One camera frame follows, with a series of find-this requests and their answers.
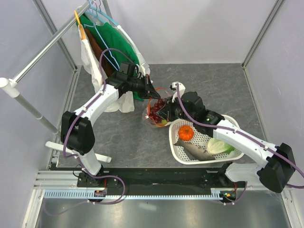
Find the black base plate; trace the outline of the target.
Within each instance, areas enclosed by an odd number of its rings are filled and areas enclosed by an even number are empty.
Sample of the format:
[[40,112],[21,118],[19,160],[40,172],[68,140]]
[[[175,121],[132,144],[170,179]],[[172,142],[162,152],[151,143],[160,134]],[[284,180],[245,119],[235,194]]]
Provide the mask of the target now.
[[238,189],[245,186],[244,181],[234,183],[224,176],[220,168],[104,168],[102,176],[112,178],[93,179],[81,172],[77,187],[106,187],[111,193],[210,193],[215,189]]

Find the clear zip top bag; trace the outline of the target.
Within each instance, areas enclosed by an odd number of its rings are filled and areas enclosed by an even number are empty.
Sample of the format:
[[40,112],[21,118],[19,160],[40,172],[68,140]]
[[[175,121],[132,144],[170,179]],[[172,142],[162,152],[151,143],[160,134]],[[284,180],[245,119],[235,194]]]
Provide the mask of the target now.
[[170,125],[171,122],[168,122],[166,118],[158,116],[157,112],[166,105],[168,98],[170,98],[172,94],[163,87],[158,87],[155,90],[161,97],[157,99],[150,98],[148,100],[147,107],[142,114],[142,119],[144,123],[152,128],[161,128]]

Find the white shirt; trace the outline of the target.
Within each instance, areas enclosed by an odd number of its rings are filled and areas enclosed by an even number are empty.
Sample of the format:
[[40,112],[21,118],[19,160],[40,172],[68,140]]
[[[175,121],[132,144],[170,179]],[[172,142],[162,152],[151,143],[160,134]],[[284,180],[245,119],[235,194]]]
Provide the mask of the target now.
[[[86,38],[87,39],[80,40],[82,65],[86,72],[91,75],[91,82],[94,87],[94,91],[98,92],[103,85],[103,77],[108,77],[102,68],[102,64],[99,64],[99,61],[95,57],[87,35]],[[122,97],[120,97],[117,101],[110,104],[105,111],[110,113],[118,110],[122,113],[134,111],[132,92],[127,92],[126,94],[122,95]]]

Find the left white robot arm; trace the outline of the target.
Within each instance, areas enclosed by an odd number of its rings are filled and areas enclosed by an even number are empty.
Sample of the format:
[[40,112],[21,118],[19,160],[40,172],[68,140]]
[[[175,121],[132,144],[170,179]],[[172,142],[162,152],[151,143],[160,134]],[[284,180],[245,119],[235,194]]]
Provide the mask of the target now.
[[136,77],[138,66],[134,63],[123,62],[101,89],[82,107],[74,112],[66,111],[61,121],[61,142],[64,150],[74,151],[83,171],[88,173],[88,182],[99,187],[104,182],[100,172],[101,163],[93,151],[95,135],[93,125],[109,105],[126,92],[136,92],[141,99],[159,99],[161,96],[153,87],[149,76]]

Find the brown garment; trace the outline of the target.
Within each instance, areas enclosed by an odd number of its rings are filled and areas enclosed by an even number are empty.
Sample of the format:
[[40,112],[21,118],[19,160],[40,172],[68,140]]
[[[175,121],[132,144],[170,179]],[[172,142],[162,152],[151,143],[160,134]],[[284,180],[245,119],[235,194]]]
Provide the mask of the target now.
[[[90,45],[92,47],[92,50],[94,52],[95,57],[99,61],[100,55],[102,53],[102,49],[99,47],[96,39],[92,35],[92,33],[89,31],[88,28],[85,28],[86,35],[88,37],[88,40],[90,42]],[[107,77],[110,77],[114,73],[114,67],[111,65],[111,63],[105,58],[102,58],[102,68],[105,71]]]

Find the green shirt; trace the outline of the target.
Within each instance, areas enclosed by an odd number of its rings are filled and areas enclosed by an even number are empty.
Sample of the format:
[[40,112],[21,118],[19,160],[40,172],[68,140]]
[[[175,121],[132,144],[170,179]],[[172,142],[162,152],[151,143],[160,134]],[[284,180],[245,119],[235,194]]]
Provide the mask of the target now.
[[116,49],[116,51],[109,50],[104,54],[104,57],[109,60],[111,65],[114,67],[114,71],[119,69],[122,62],[132,61],[135,64],[139,64],[138,57],[131,45],[109,23],[105,23],[101,26],[97,24],[94,25],[93,22],[85,15],[80,16],[79,19],[82,26],[89,29],[101,48]]

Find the white plastic basket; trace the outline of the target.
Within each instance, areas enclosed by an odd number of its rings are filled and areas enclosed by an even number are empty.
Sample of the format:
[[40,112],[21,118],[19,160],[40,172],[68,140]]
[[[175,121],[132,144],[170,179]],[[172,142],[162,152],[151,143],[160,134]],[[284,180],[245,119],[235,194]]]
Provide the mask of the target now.
[[[180,128],[190,127],[194,135],[189,141],[180,139]],[[173,157],[182,164],[209,164],[217,162],[230,162],[243,157],[243,153],[219,140],[206,134],[199,133],[193,123],[178,119],[169,127],[169,143]]]

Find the small orange pumpkin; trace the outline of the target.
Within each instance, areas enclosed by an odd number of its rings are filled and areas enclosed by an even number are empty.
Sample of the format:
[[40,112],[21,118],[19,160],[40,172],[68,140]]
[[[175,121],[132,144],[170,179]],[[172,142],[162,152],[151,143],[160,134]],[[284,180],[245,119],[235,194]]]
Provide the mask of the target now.
[[194,136],[194,131],[190,126],[184,125],[179,129],[178,135],[182,140],[190,141]]

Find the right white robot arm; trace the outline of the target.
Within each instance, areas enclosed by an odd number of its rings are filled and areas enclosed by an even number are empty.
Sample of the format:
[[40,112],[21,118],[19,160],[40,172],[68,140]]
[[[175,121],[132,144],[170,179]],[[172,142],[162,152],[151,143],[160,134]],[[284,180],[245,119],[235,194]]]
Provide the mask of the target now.
[[196,92],[168,98],[156,113],[170,122],[177,119],[190,121],[199,133],[231,145],[256,162],[255,166],[224,165],[224,171],[217,176],[218,183],[223,187],[238,181],[258,181],[272,192],[280,193],[295,172],[295,158],[289,145],[275,145],[248,134],[223,115],[206,109]]

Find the grey toy fish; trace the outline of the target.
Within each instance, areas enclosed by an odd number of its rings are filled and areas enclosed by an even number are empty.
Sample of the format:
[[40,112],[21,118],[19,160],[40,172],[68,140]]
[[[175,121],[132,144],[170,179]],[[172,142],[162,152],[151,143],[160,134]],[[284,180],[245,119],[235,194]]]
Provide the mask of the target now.
[[178,139],[174,146],[181,146],[187,151],[192,157],[199,161],[213,161],[215,158],[204,150],[200,146],[196,146],[190,142],[184,142],[182,139]]

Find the metal clothes rack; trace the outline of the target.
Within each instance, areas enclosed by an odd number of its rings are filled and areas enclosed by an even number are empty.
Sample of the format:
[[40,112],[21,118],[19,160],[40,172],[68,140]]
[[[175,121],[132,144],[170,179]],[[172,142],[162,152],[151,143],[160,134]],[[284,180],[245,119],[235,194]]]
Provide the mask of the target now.
[[[0,3],[0,75],[13,78],[51,38],[51,32],[31,0]],[[58,44],[17,84],[20,93],[52,124],[62,111],[72,67]],[[0,163],[2,166],[44,164],[45,142],[55,138],[15,99],[0,93]]]

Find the green lettuce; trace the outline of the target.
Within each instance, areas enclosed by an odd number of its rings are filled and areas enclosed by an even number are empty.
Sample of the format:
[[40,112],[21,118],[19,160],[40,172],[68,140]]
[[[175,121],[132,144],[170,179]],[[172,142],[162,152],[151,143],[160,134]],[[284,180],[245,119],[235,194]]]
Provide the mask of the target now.
[[235,150],[235,148],[224,141],[211,138],[207,143],[206,150],[210,154],[220,154],[220,153],[230,154],[232,151]]

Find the purple grape bunch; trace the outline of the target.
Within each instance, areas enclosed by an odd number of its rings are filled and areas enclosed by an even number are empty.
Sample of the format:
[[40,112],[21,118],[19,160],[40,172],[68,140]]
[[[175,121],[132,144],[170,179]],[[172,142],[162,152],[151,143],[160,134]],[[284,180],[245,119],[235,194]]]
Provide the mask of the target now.
[[166,98],[160,98],[153,104],[148,104],[148,116],[150,119],[154,120],[157,124],[160,124],[161,120],[163,120],[160,116],[156,114],[161,108],[163,108],[166,104]]

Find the orange hanger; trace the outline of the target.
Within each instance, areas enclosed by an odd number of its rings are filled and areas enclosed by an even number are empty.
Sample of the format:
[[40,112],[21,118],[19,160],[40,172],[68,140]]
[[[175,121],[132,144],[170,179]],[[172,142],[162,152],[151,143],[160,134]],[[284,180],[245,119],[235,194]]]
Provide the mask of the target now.
[[84,28],[83,28],[83,26],[82,26],[82,24],[80,22],[80,19],[79,19],[79,16],[78,16],[78,13],[77,13],[76,10],[74,11],[74,15],[75,15],[76,21],[78,23],[77,28],[78,28],[78,32],[79,32],[79,35],[80,35],[80,40],[87,39],[86,38],[85,30],[84,30]]

